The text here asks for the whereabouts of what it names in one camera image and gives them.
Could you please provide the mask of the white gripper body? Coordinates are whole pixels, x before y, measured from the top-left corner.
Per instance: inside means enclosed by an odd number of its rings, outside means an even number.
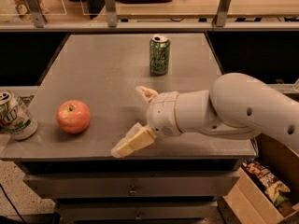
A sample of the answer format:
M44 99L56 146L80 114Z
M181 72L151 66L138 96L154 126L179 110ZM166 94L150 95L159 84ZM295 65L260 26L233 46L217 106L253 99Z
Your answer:
M181 136L175 114L177 98L177 91L164 92L158 94L149 103L147 123L158 136Z

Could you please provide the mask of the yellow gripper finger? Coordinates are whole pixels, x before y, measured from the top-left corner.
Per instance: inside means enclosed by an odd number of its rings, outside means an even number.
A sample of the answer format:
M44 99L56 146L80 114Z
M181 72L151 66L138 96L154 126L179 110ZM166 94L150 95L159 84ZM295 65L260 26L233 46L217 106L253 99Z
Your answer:
M157 135L149 125L142 126L138 122L111 149L111 155L115 158L127 157L140 149L150 146L156 139Z
M144 86L137 86L135 89L147 103L150 103L158 95L157 91Z

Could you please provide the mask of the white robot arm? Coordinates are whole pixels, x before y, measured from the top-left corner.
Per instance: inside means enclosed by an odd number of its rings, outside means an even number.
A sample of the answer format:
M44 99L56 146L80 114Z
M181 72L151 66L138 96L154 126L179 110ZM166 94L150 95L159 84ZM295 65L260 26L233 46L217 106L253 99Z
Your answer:
M159 136L201 133L250 139L264 133L292 151L299 149L299 104L261 80L240 73L218 77L209 90L159 93L138 86L148 103L145 126L136 123L111 150L123 158Z

